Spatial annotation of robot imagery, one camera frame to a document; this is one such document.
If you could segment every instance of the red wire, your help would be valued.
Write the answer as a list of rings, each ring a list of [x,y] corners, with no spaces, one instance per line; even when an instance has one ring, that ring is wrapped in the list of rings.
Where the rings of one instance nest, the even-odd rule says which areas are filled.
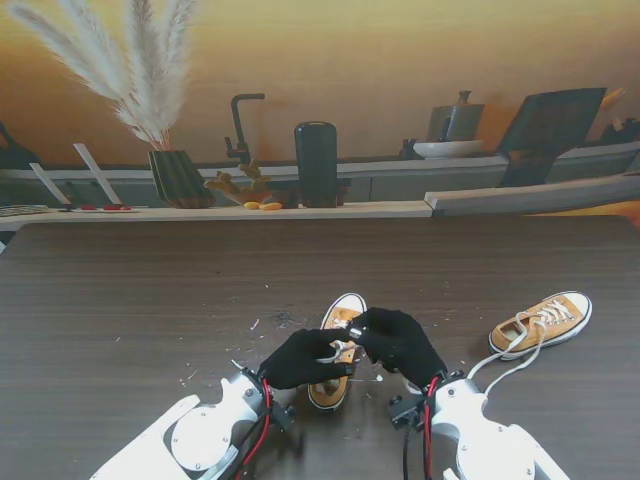
[[[267,415],[264,417],[264,425],[262,426],[262,432],[260,432],[258,441],[253,446],[249,454],[245,457],[244,462],[242,462],[243,467],[249,465],[249,462],[264,442],[264,439],[267,438],[267,432],[269,430],[269,408],[271,408],[271,395],[269,394],[269,384],[265,379],[262,379],[262,387],[264,388],[265,403],[267,405]],[[240,478],[242,478],[242,469],[240,469],[238,471],[238,474],[236,475],[236,480],[240,480]]]
[[[429,406],[429,399],[436,390],[438,384],[438,377],[434,377],[427,390],[427,403],[424,407],[424,439],[427,448],[427,458],[425,460],[425,470],[429,478],[431,478],[431,407]]]

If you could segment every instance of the sneaker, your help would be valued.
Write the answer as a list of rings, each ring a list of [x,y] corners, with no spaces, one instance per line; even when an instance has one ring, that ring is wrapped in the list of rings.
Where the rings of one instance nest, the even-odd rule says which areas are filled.
[[[494,328],[489,334],[489,347],[502,353],[502,360],[514,360],[566,342],[586,327],[591,310],[591,300],[582,293],[552,295]]]
[[[327,314],[322,320],[321,329],[345,328],[358,315],[364,313],[367,305],[364,299],[355,293],[347,293],[333,302]],[[334,362],[353,363],[356,354],[356,345],[353,342],[334,342],[336,355],[327,359]],[[321,410],[336,410],[347,394],[348,377],[341,377],[336,380],[309,385],[309,400]]]

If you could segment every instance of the wood grain surface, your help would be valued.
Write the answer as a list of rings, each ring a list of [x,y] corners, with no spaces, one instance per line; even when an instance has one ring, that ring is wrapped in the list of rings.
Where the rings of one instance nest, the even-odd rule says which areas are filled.
[[[635,478],[639,258],[614,217],[26,226],[0,255],[0,478],[88,479],[178,399],[218,401],[229,359],[256,367],[348,291],[413,314],[469,370],[495,325],[566,290],[591,297],[590,325],[502,382],[486,414],[527,429],[573,480]],[[267,445],[257,478],[401,478],[385,415],[400,378],[364,358],[354,379],[334,415],[302,389],[304,458]]]

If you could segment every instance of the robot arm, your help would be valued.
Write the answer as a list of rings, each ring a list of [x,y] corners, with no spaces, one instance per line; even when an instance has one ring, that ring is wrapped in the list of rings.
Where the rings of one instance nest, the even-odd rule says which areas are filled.
[[[246,439],[246,434],[236,435],[244,438],[234,438],[234,427],[240,422],[248,422],[246,426],[250,428],[269,413],[265,402],[269,392],[265,392],[246,369],[231,380],[222,379],[221,384],[223,398],[220,403],[204,404],[197,395],[183,398],[91,479],[228,478],[238,466],[242,443]],[[273,408],[276,407],[280,416],[286,416],[279,405],[274,404]]]
[[[390,406],[396,428],[416,418],[425,397],[412,395]],[[518,425],[488,420],[483,410],[487,397],[472,380],[454,374],[435,393],[432,433],[457,443],[457,473],[444,472],[444,480],[569,480],[549,454]]]

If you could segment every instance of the faucet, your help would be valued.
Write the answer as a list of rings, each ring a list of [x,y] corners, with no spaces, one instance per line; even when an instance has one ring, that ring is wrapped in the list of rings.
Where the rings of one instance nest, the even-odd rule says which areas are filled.
[[[251,153],[249,152],[249,145],[244,141],[242,124],[240,123],[240,113],[238,112],[238,102],[240,100],[264,100],[264,96],[264,93],[242,93],[231,99],[231,114],[233,115],[233,124],[236,127],[238,143],[236,148],[233,148],[229,137],[224,137],[224,141],[227,144],[227,157],[239,158],[241,164],[248,165],[251,163]]]

